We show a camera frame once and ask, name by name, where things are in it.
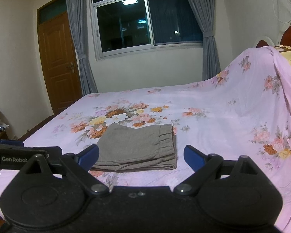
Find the grey pants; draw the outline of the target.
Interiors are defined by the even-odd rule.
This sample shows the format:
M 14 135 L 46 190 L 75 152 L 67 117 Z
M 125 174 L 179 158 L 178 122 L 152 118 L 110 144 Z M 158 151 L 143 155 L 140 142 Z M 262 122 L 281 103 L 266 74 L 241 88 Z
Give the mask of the grey pants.
M 176 146 L 171 124 L 131 128 L 112 124 L 97 142 L 99 159 L 93 169 L 129 172 L 174 170 Z

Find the left grey curtain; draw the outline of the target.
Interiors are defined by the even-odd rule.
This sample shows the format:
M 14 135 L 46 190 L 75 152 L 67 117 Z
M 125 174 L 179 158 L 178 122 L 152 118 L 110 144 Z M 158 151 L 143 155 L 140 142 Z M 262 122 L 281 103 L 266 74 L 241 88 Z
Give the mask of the left grey curtain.
M 88 52 L 88 28 L 86 0 L 66 0 L 72 40 L 79 62 L 80 82 L 83 95 L 97 93 L 90 67 Z

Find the brown wooden door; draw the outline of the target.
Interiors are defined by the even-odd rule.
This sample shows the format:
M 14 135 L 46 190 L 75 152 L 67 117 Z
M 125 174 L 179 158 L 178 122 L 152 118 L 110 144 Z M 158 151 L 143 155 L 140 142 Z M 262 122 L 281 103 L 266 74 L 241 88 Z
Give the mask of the brown wooden door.
M 66 0 L 52 0 L 39 8 L 37 25 L 44 82 L 57 115 L 82 97 Z

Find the grey curtain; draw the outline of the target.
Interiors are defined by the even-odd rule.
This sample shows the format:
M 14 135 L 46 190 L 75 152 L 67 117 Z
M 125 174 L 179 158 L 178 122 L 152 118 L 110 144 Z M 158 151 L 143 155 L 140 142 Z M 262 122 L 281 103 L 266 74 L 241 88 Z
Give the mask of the grey curtain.
M 202 32 L 202 79 L 205 81 L 221 72 L 216 40 L 213 33 L 215 0 L 188 0 L 188 2 Z
M 72 40 L 79 62 L 80 82 L 83 95 L 97 93 L 90 67 L 88 52 L 88 28 L 86 0 L 66 0 Z

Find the right grey curtain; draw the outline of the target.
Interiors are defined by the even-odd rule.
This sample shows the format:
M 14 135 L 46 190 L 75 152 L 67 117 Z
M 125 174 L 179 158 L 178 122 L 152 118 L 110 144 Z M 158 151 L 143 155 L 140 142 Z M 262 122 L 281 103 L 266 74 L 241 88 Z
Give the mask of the right grey curtain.
M 216 40 L 213 33 L 215 0 L 188 0 L 188 2 L 202 32 L 202 79 L 205 81 L 221 72 Z

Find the red wooden headboard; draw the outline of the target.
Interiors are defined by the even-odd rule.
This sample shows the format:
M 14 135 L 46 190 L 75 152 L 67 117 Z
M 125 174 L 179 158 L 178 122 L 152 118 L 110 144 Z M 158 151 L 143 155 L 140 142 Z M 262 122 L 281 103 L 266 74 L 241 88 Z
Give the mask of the red wooden headboard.
M 279 35 L 279 40 L 277 43 L 274 43 L 269 37 L 263 36 L 259 38 L 254 44 L 254 47 L 264 47 L 264 46 L 291 47 L 291 26 L 289 26 L 286 30 L 283 31 L 282 34 Z

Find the sliding glass window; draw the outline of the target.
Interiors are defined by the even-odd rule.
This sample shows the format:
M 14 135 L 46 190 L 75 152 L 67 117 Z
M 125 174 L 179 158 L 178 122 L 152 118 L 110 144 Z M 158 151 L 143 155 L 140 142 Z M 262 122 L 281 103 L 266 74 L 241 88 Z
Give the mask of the sliding glass window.
M 90 0 L 90 12 L 96 59 L 202 44 L 188 0 Z

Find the pink floral bed sheet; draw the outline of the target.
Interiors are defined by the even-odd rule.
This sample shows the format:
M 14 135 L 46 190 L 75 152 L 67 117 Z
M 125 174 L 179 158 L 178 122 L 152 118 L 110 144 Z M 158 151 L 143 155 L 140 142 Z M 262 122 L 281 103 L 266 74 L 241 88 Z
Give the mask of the pink floral bed sheet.
M 249 48 L 214 78 L 188 85 L 89 94 L 29 137 L 25 144 L 76 152 L 111 124 L 132 128 L 171 124 L 177 167 L 132 173 L 92 173 L 124 186 L 175 187 L 191 174 L 186 145 L 229 158 L 249 155 L 279 189 L 276 226 L 291 232 L 291 66 L 271 47 Z

